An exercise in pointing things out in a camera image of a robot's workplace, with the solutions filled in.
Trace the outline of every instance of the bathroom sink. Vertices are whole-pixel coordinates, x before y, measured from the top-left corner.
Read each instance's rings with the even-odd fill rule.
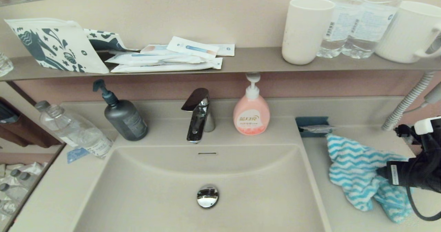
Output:
[[[211,209],[201,187],[215,185]],[[329,232],[303,145],[120,146],[75,232]]]

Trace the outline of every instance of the soap dispenser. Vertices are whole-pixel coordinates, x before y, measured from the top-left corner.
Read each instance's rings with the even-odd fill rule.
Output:
[[[136,107],[128,100],[119,100],[115,94],[106,89],[104,80],[93,83],[93,91],[101,89],[103,99],[109,104],[104,110],[104,116],[115,129],[129,141],[138,141],[148,132],[147,125],[139,115]]]
[[[233,111],[233,121],[236,129],[244,135],[258,135],[266,130],[269,124],[269,107],[260,96],[256,83],[260,80],[260,73],[247,73],[251,85],[245,96],[239,100]]]

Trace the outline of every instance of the faucet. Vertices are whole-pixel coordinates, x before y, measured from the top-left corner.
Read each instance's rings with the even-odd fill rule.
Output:
[[[182,110],[193,112],[188,128],[187,141],[195,144],[199,143],[204,131],[211,132],[216,127],[209,107],[210,97],[208,96],[208,90],[205,88],[194,90],[182,106]]]

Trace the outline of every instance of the shelf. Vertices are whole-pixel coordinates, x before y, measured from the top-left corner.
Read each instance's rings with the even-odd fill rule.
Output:
[[[0,77],[0,81],[32,80],[41,78],[64,78],[81,76],[103,76],[101,74],[78,73],[41,67],[31,57],[13,58],[14,70]],[[236,48],[236,56],[224,56],[222,70],[154,72],[154,73],[109,73],[106,75],[158,75],[158,74],[206,74],[237,72],[291,72],[291,71],[336,71],[336,70],[441,70],[441,60],[421,59],[414,64],[400,64],[385,60],[377,55],[368,59],[352,59],[340,55],[326,59],[317,57],[307,65],[293,65],[282,58],[281,47]]]

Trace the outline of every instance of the striped towel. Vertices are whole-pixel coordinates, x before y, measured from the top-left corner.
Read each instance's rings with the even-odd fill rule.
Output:
[[[326,139],[333,162],[329,179],[343,188],[346,198],[355,208],[372,210],[374,198],[395,223],[404,221],[412,213],[406,189],[390,185],[376,173],[376,169],[386,166],[387,161],[407,161],[406,157],[377,151],[333,134],[327,134]]]

